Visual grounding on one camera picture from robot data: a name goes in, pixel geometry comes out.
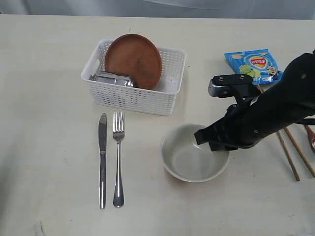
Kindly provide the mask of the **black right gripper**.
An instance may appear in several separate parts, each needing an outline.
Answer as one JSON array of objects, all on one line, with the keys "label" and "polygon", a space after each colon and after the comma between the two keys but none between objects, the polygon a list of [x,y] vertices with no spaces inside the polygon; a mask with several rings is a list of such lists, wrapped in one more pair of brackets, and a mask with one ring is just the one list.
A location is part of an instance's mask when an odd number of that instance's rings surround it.
[{"label": "black right gripper", "polygon": [[278,101],[258,98],[229,108],[214,124],[194,133],[198,145],[209,143],[212,151],[247,149],[278,131]]}]

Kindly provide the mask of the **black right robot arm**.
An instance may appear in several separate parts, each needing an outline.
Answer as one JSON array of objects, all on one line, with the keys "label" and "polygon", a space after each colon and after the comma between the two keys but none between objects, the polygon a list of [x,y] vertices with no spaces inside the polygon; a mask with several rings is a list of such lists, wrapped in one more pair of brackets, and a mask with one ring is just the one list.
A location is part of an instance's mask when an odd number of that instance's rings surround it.
[{"label": "black right robot arm", "polygon": [[291,125],[313,125],[315,114],[315,54],[304,53],[284,70],[282,79],[264,92],[246,74],[214,76],[208,87],[212,97],[234,97],[225,115],[195,132],[198,145],[212,151],[247,149]]}]

